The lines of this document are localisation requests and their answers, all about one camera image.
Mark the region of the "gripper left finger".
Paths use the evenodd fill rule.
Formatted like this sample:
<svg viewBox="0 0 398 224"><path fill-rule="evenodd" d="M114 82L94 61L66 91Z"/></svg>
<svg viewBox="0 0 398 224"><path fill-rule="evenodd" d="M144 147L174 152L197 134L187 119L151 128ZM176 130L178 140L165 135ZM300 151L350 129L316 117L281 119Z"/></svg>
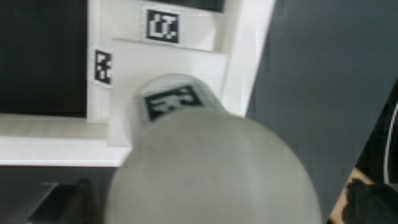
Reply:
<svg viewBox="0 0 398 224"><path fill-rule="evenodd" d="M11 210L0 209L0 224L98 224L94 187L87 178L73 184L43 183Z"/></svg>

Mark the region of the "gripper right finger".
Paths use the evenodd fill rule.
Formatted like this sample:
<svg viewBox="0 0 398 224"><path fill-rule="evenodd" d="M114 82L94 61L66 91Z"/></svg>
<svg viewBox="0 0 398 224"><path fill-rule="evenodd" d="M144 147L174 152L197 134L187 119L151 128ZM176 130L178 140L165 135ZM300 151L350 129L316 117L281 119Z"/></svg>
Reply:
<svg viewBox="0 0 398 224"><path fill-rule="evenodd" d="M346 224L398 224L398 191L389 185L352 181L343 221Z"/></svg>

